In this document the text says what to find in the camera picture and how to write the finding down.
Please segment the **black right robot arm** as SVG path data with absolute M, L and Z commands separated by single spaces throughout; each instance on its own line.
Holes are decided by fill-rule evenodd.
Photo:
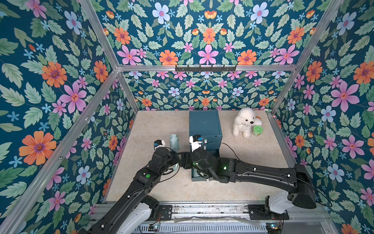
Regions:
M 267 208 L 281 214 L 290 207 L 315 209 L 315 192 L 307 169 L 299 164 L 292 168 L 273 168 L 246 163 L 239 159 L 221 158 L 198 148 L 178 154 L 182 167 L 195 169 L 200 177 L 220 183 L 251 182 L 282 190 L 267 198 Z

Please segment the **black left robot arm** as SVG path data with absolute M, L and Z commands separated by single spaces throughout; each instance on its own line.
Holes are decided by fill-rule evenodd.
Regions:
M 178 153 L 168 147 L 155 149 L 152 159 L 133 178 L 124 195 L 88 230 L 79 234 L 131 234 L 148 219 L 159 219 L 159 202 L 149 196 L 166 171 L 179 164 Z

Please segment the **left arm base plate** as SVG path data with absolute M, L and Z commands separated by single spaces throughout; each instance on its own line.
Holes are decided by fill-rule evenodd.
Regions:
M 172 205 L 159 205 L 151 210 L 151 215 L 148 221 L 168 221 L 172 218 Z

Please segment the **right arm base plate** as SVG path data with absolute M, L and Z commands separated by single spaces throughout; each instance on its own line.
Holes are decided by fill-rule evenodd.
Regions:
M 278 221 L 285 221 L 289 220 L 288 212 L 285 211 L 282 214 L 274 213 L 265 208 L 265 205 L 255 205 L 250 204 L 248 205 L 248 212 L 251 220 L 259 221 L 259 220 L 278 220 Z

